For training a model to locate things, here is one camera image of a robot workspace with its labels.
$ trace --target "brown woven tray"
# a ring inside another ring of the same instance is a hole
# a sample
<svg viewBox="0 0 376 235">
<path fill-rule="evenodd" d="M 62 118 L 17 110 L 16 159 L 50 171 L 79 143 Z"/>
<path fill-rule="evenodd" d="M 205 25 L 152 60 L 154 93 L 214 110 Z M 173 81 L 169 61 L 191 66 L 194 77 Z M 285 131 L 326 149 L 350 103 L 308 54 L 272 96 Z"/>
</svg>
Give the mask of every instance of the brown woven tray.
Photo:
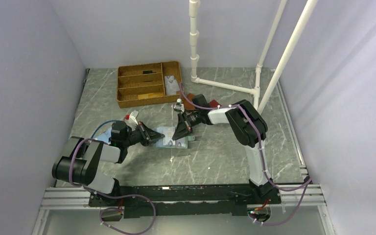
<svg viewBox="0 0 376 235">
<path fill-rule="evenodd" d="M 117 71 L 117 103 L 121 108 L 175 102 L 180 92 L 166 95 L 165 76 L 180 83 L 178 61 L 120 66 Z"/>
</svg>

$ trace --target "gray marble table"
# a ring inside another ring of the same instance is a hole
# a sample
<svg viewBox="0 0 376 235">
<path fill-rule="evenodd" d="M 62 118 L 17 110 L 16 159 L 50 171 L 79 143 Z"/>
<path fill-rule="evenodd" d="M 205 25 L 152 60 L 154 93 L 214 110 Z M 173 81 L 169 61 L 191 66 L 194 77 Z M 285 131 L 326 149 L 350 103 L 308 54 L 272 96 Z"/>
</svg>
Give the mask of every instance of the gray marble table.
<svg viewBox="0 0 376 235">
<path fill-rule="evenodd" d="M 242 99 L 253 101 L 250 94 L 223 88 L 194 84 L 190 69 L 181 70 L 186 93 L 204 94 L 208 101 L 232 104 Z M 263 69 L 262 94 L 272 73 Z M 198 68 L 202 79 L 254 87 L 254 68 Z M 117 69 L 91 69 L 77 108 L 71 135 L 90 137 L 97 126 L 111 119 L 122 119 L 133 110 L 138 120 L 151 129 L 175 126 L 177 115 L 171 103 L 121 109 L 116 101 Z M 262 113 L 268 124 L 266 155 L 268 168 L 275 182 L 302 182 L 300 162 L 285 118 L 279 90 L 276 88 Z M 102 133 L 110 125 L 98 132 Z M 228 125 L 198 125 L 195 141 L 188 149 L 156 149 L 140 144 L 129 147 L 122 164 L 101 163 L 99 169 L 119 179 L 121 185 L 234 184 L 248 182 L 249 168 L 244 147 L 237 142 Z"/>
</svg>

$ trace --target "marble tabletop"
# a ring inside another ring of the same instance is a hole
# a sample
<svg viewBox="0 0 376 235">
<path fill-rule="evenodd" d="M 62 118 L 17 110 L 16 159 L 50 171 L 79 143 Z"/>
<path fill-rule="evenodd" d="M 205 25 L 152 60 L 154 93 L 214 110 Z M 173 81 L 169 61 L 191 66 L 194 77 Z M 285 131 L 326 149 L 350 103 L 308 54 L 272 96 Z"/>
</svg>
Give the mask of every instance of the marble tabletop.
<svg viewBox="0 0 376 235">
<path fill-rule="evenodd" d="M 250 94 L 223 88 L 195 84 L 190 81 L 190 69 L 181 69 L 186 93 L 204 94 L 208 101 L 232 104 L 242 99 L 253 101 Z M 198 76 L 241 86 L 254 87 L 254 68 L 198 68 Z M 171 103 L 120 108 L 116 100 L 117 69 L 91 69 L 75 115 L 71 135 L 90 137 L 101 123 L 122 119 L 133 110 L 138 120 L 155 130 L 158 126 L 175 126 L 178 119 Z M 261 90 L 267 88 L 272 72 L 263 68 Z M 268 125 L 266 155 L 268 169 L 276 183 L 302 182 L 300 162 L 290 133 L 279 90 L 276 88 L 262 116 Z M 110 125 L 103 126 L 98 134 Z M 237 142 L 228 125 L 198 125 L 195 141 L 188 149 L 156 149 L 140 144 L 128 149 L 122 164 L 101 162 L 99 170 L 115 177 L 121 185 L 188 185 L 247 183 L 249 167 L 244 147 Z M 59 182 L 57 186 L 67 186 Z"/>
</svg>

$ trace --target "blue cable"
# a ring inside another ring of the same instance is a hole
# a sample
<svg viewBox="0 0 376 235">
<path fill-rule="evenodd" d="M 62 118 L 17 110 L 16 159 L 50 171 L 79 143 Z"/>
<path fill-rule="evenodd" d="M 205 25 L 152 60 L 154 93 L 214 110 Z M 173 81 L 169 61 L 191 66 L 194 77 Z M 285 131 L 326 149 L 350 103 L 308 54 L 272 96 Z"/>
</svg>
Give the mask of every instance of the blue cable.
<svg viewBox="0 0 376 235">
<path fill-rule="evenodd" d="M 98 131 L 102 126 L 104 126 L 104 124 L 107 124 L 107 123 L 109 123 L 109 122 L 115 122 L 115 121 L 120 121 L 120 120 L 109 120 L 109 121 L 105 121 L 104 123 L 102 123 L 102 124 L 101 124 L 100 126 L 98 126 L 98 128 L 93 132 L 91 138 L 94 138 L 94 135 L 97 133 L 97 131 Z"/>
</svg>

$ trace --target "white wall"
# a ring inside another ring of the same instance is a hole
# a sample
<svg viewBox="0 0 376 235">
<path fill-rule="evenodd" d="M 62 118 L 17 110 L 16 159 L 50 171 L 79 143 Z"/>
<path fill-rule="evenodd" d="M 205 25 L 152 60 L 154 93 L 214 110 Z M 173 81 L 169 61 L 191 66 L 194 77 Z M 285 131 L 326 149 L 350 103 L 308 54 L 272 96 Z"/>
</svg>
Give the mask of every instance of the white wall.
<svg viewBox="0 0 376 235">
<path fill-rule="evenodd" d="M 0 235 L 31 234 L 84 66 L 46 0 L 0 0 Z"/>
<path fill-rule="evenodd" d="M 376 234 L 376 1 L 319 1 L 281 84 L 337 234 Z"/>
<path fill-rule="evenodd" d="M 189 0 L 51 0 L 88 68 L 177 60 L 190 67 Z M 275 68 L 305 0 L 287 3 L 269 49 Z M 280 0 L 202 0 L 199 67 L 255 67 Z"/>
</svg>

